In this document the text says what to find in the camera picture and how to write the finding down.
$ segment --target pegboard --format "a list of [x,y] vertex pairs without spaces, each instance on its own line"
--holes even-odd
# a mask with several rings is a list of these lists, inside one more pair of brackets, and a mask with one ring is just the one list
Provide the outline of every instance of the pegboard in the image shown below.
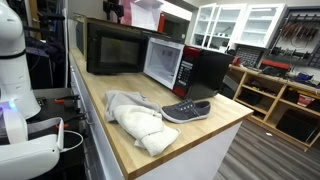
[[320,41],[309,58],[308,66],[320,68]]
[[238,45],[236,56],[240,58],[241,64],[245,67],[256,68],[263,55],[263,50],[251,46]]

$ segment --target red item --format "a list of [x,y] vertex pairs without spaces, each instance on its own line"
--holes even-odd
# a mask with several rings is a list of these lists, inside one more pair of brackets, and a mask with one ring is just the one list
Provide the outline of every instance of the red item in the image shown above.
[[158,25],[158,32],[163,32],[163,28],[164,28],[164,20],[165,20],[165,16],[163,13],[160,14],[160,18],[159,18],[159,25]]
[[64,103],[64,99],[55,99],[54,102],[55,103]]
[[274,61],[270,61],[270,60],[262,60],[261,64],[267,65],[267,66],[273,66],[273,67],[278,67],[278,68],[282,68],[282,69],[290,69],[290,65],[289,64],[283,64],[283,63],[278,63],[278,62],[274,62]]
[[181,88],[179,86],[176,86],[176,85],[173,86],[172,91],[176,95],[178,95],[179,97],[182,97],[182,98],[187,94],[187,90],[185,90],[185,89],[183,89],[183,88]]
[[235,56],[233,61],[232,61],[232,65],[234,66],[240,66],[240,58]]
[[184,46],[183,53],[191,57],[198,57],[200,54],[200,49],[191,46]]
[[314,98],[300,94],[297,104],[303,107],[307,107],[312,101],[314,101]]
[[[63,125],[63,129],[67,129],[68,127],[69,127],[69,124],[64,124],[64,125]],[[56,129],[59,129],[59,125],[56,124],[56,125],[55,125],[55,128],[56,128]]]

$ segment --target box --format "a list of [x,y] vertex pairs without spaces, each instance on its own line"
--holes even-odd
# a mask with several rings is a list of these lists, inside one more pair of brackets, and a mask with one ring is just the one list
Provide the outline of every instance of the box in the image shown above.
[[276,128],[302,142],[311,142],[319,132],[317,124],[317,118],[289,109]]
[[290,65],[270,60],[262,60],[259,69],[262,69],[262,73],[270,76],[284,77],[290,70]]
[[121,1],[120,5],[124,7],[121,24],[158,30],[162,0],[126,0]]
[[307,107],[312,101],[314,101],[314,98],[300,94],[297,104]]

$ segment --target blue light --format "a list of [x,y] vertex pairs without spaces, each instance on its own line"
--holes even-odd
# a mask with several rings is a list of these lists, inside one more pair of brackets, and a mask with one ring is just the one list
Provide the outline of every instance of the blue light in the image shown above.
[[10,107],[12,110],[17,110],[16,105],[15,105],[12,101],[9,102],[9,107]]

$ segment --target wooden floor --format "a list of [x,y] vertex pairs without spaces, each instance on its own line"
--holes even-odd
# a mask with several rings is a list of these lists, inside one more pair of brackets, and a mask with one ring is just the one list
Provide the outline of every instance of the wooden floor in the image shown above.
[[320,141],[307,152],[244,121],[214,180],[319,180]]

